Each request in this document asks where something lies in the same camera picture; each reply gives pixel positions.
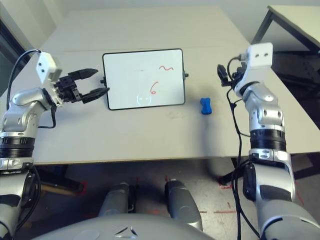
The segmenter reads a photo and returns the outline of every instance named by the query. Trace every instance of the red squiggle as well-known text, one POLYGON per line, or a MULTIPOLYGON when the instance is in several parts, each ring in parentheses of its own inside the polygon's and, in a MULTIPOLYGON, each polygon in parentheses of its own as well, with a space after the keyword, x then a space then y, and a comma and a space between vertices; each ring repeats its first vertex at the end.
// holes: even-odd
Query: red squiggle
POLYGON ((173 69, 174 69, 173 67, 166 68, 165 66, 159 67, 159 69, 161 69, 161 68, 163 68, 163 69, 166 70, 166 71, 169 71, 169 70, 173 70, 173 69))
POLYGON ((154 85, 156 85, 156 84, 158 84, 158 83, 159 83, 159 82, 156 81, 156 82, 152 85, 152 87, 150 88, 150 93, 151 93, 152 95, 156 94, 156 91, 152 91, 152 88, 154 87, 154 85))

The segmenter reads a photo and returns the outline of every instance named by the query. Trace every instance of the blue toy bone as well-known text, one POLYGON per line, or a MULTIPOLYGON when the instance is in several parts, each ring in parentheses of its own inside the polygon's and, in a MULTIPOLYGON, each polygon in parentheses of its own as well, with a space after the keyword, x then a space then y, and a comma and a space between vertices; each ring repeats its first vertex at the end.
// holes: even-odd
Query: blue toy bone
POLYGON ((203 97, 200 99, 200 103, 202 105, 202 110, 201 113, 203 115, 207 115, 207 114, 211 114, 212 113, 212 109, 210 106, 210 97, 203 97))

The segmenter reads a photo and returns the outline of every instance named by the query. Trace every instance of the gray table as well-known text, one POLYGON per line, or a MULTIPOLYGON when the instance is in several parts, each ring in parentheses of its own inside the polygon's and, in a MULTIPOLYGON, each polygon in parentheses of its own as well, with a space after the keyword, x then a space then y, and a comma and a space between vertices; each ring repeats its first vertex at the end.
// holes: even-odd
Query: gray table
MULTIPOLYGON (((182 48, 184 105, 110 111, 106 99, 67 103, 56 112, 55 129, 39 129, 36 164, 72 164, 162 159, 200 159, 238 155, 238 136, 221 87, 217 64, 246 51, 249 43, 218 7, 164 7, 72 11, 42 46, 59 59, 62 76, 83 68, 98 69, 78 81, 81 93, 99 86, 102 55, 110 52, 182 48), (200 98, 210 97, 212 114, 202 115, 200 98)), ((32 58, 13 83, 12 93, 40 86, 32 58)), ((320 151, 320 131, 292 94, 270 70, 266 86, 279 99, 290 153, 320 151)), ((0 108, 5 109, 5 95, 0 108)), ((249 132, 243 102, 235 115, 249 132)), ((41 125, 51 125, 48 112, 41 125)), ((243 138, 242 154, 250 141, 243 138)))

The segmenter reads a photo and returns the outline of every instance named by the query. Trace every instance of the silver arm segment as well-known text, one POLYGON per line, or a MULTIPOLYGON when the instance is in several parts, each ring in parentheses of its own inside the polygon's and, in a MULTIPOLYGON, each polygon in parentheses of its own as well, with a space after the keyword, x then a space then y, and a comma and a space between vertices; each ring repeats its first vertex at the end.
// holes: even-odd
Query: silver arm segment
POLYGON ((14 236, 21 207, 33 196, 32 153, 43 112, 51 109, 41 88, 18 92, 3 115, 0 133, 0 237, 14 236))
POLYGON ((255 202, 261 238, 320 239, 318 223, 293 202, 296 189, 283 112, 260 76, 271 66, 272 45, 252 45, 246 58, 247 68, 234 91, 249 113, 250 164, 244 170, 243 193, 255 202), (266 59, 255 62, 257 56, 266 59))
POLYGON ((21 207, 40 194, 40 188, 35 194, 35 177, 38 186, 40 184, 39 175, 33 168, 35 139, 38 128, 55 126, 39 127, 42 113, 51 110, 54 120, 56 108, 64 103, 82 101, 86 104, 102 97, 109 90, 101 87, 87 94, 79 93, 75 81, 89 78, 98 70, 81 69, 59 78, 62 70, 47 52, 40 53, 35 70, 45 88, 16 93, 3 115, 0 128, 0 239, 8 235, 9 239, 14 237, 21 207))

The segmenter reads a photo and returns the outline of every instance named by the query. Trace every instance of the table leg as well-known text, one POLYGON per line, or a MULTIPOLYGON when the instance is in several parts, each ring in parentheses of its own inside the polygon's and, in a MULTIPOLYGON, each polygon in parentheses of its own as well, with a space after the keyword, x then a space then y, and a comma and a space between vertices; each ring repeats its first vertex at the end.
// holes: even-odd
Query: table leg
POLYGON ((268 11, 258 29, 258 31, 256 32, 251 44, 258 44, 261 42, 262 38, 264 37, 264 35, 266 34, 271 22, 273 21, 271 16, 273 15, 273 13, 271 11, 268 11))
MULTIPOLYGON (((232 164, 233 164, 234 168, 236 168, 236 167, 237 167, 237 158, 232 157, 232 158, 231 158, 231 161, 232 161, 232 164)), ((218 182, 219 182, 221 185, 227 185, 228 183, 231 182, 232 173, 233 173, 233 171, 232 171, 232 172, 229 172, 228 174, 226 174, 226 175, 224 175, 224 176, 219 177, 219 178, 218 178, 218 182)))
POLYGON ((66 178, 65 176, 57 175, 43 169, 38 169, 41 183, 51 186, 56 189, 62 189, 74 194, 79 194, 84 190, 84 185, 80 182, 66 178))

